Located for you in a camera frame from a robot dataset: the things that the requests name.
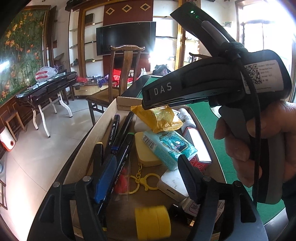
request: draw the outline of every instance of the white table leg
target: white table leg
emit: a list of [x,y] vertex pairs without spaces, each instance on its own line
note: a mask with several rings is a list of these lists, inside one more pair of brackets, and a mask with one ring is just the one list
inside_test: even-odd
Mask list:
[[32,111],[33,111],[33,124],[35,126],[35,129],[38,130],[38,126],[36,123],[36,111],[33,108],[32,108]]
[[57,94],[57,96],[60,98],[59,99],[59,102],[60,102],[60,104],[68,111],[68,113],[69,113],[69,117],[71,118],[73,115],[72,115],[72,111],[71,111],[71,109],[69,108],[69,106],[67,106],[64,102],[63,102],[63,99],[62,99],[62,95],[61,95],[61,92],[59,92],[58,94]]
[[52,104],[52,106],[54,107],[54,112],[57,113],[57,109],[55,108],[55,105]]
[[46,132],[46,135],[48,136],[48,138],[50,138],[50,134],[47,130],[47,127],[46,127],[46,123],[45,123],[45,117],[44,117],[44,114],[43,114],[43,111],[42,111],[42,108],[41,108],[41,105],[38,105],[39,107],[39,111],[40,111],[40,114],[41,114],[41,118],[42,118],[42,122],[43,122],[43,127],[44,127],[44,130]]

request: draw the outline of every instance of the device handle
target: device handle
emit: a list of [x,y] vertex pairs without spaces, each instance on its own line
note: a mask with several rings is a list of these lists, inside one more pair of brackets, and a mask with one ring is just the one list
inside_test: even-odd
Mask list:
[[[242,109],[222,106],[219,109],[233,135],[250,147],[250,159],[254,159],[255,138],[249,135]],[[258,202],[276,204],[282,195],[284,179],[285,144],[284,135],[279,133],[268,139],[261,139],[260,166],[262,176],[259,179]]]

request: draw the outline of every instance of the yellow snack wrapper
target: yellow snack wrapper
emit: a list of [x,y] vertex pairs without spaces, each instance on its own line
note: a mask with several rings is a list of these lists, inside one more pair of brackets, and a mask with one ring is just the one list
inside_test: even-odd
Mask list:
[[131,106],[134,112],[154,133],[161,131],[175,131],[181,128],[183,122],[169,106],[162,106],[144,110],[141,105]]

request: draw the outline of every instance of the white and orange heater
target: white and orange heater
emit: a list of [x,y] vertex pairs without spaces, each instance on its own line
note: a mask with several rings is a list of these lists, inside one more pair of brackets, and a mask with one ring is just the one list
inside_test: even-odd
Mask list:
[[15,139],[10,134],[7,127],[4,127],[0,133],[0,141],[6,150],[11,151],[15,146]]

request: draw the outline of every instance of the metal screw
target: metal screw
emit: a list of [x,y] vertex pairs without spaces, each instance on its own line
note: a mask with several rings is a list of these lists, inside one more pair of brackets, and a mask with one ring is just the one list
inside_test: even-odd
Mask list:
[[241,187],[242,186],[242,183],[240,181],[234,181],[234,185],[236,187]]
[[59,187],[60,185],[61,185],[60,182],[54,182],[54,183],[52,184],[52,186],[53,186],[54,188],[57,188],[57,187]]
[[206,182],[209,182],[209,181],[211,181],[211,177],[209,177],[209,176],[203,176],[203,180],[205,180]]
[[89,182],[91,180],[91,177],[90,176],[85,176],[83,177],[82,179],[84,182]]

